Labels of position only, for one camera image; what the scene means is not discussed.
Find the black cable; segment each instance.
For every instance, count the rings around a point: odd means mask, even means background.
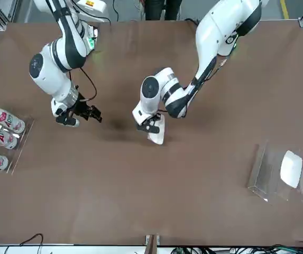
[[[87,76],[87,78],[89,79],[89,81],[91,82],[91,84],[93,85],[93,87],[94,87],[94,89],[95,89],[95,95],[94,95],[93,97],[91,97],[91,98],[89,98],[89,99],[80,99],[80,100],[79,100],[80,102],[88,102],[88,101],[91,101],[92,99],[94,99],[94,98],[96,97],[96,95],[97,95],[97,88],[96,88],[94,82],[93,82],[93,81],[91,80],[91,78],[88,76],[88,74],[87,74],[82,68],[80,68],[80,69],[81,69],[81,71],[83,71],[84,75]]]
[[[37,254],[39,254],[40,253],[40,249],[41,249],[41,247],[43,245],[43,234],[41,234],[41,233],[35,234],[34,236],[30,237],[28,240],[25,240],[24,242],[21,242],[20,243],[20,247],[22,247],[24,244],[26,244],[27,242],[30,242],[31,240],[35,239],[38,236],[41,237],[41,242],[40,242],[39,248],[37,249]]]
[[[3,254],[7,254],[9,248],[10,248],[10,246],[7,246],[7,248],[5,249]]]
[[[111,20],[108,19],[107,17],[99,17],[99,16],[94,16],[94,15],[91,15],[89,13],[87,13],[85,10],[83,10],[81,7],[79,7],[74,0],[71,0],[72,3],[74,4],[74,6],[76,6],[78,9],[80,9],[81,11],[83,11],[85,14],[89,15],[90,17],[95,17],[97,19],[106,19],[107,21],[109,21],[110,25],[111,25]]]
[[[242,250],[240,253],[238,253],[238,251],[237,251],[236,254],[242,254],[245,250],[247,250],[247,248],[244,248],[244,250]]]
[[[193,24],[195,24],[196,26],[198,26],[198,24],[199,24],[199,21],[198,21],[198,20],[193,20],[193,19],[191,19],[191,18],[187,18],[187,19],[185,19],[185,21],[191,21],[191,22],[193,22]]]
[[[118,11],[116,10],[116,8],[115,8],[115,0],[113,0],[113,9],[114,9],[114,12],[116,12],[116,14],[117,14],[117,22],[118,22],[118,19],[120,18],[120,15],[118,14]]]

